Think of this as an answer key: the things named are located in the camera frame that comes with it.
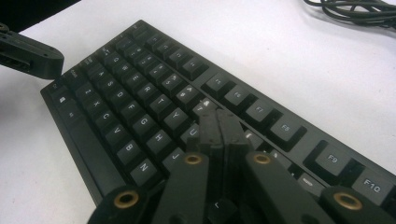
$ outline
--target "mechanical keyboard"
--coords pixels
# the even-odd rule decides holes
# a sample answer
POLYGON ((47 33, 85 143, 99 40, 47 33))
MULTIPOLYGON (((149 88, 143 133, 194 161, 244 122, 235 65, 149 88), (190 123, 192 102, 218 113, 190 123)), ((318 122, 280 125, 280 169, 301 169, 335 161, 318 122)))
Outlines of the mechanical keyboard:
POLYGON ((96 204, 126 184, 163 188, 199 116, 221 108, 314 198, 346 186, 396 217, 395 175, 144 21, 41 94, 96 204))

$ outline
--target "cable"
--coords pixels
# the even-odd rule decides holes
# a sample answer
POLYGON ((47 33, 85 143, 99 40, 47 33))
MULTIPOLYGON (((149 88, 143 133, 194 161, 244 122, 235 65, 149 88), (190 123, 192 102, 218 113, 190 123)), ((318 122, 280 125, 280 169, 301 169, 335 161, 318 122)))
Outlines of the cable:
POLYGON ((329 17, 360 26, 396 29, 396 6, 380 0, 304 0, 313 7, 322 7, 329 17))

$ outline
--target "white desk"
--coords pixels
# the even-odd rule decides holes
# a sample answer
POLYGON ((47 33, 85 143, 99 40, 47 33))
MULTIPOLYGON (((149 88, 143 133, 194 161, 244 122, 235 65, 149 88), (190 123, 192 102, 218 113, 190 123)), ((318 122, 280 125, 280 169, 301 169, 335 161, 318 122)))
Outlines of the white desk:
MULTIPOLYGON (((22 34, 60 50, 65 71, 140 19, 396 174, 394 31, 302 0, 95 0, 22 34)), ((39 94, 49 82, 0 78, 0 223, 86 222, 93 201, 39 94)))

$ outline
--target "black keyboard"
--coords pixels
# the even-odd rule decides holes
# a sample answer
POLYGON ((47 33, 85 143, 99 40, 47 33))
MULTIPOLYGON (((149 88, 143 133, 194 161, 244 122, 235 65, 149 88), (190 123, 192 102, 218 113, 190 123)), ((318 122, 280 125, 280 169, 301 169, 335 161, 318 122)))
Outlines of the black keyboard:
POLYGON ((163 188, 199 116, 222 108, 313 197, 346 186, 396 217, 395 175, 144 21, 41 93, 96 203, 126 184, 163 188))

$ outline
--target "brass insert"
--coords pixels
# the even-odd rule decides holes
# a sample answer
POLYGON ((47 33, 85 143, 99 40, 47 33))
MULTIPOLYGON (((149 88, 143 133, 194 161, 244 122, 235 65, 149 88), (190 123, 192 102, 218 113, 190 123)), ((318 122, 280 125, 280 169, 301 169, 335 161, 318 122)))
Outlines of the brass insert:
POLYGON ((333 197, 336 202, 349 210, 361 210, 363 208, 361 201, 348 193, 337 192, 334 193, 333 197))
POLYGON ((271 161, 271 159, 268 156, 265 155, 254 155, 253 160, 257 163, 261 164, 267 164, 271 161))
POLYGON ((139 195, 134 190, 126 190, 119 193, 114 199, 114 205, 124 209, 134 206, 139 201, 139 195))
POLYGON ((197 155, 190 155, 184 159, 184 161, 190 165, 198 164, 202 161, 202 158, 197 155))

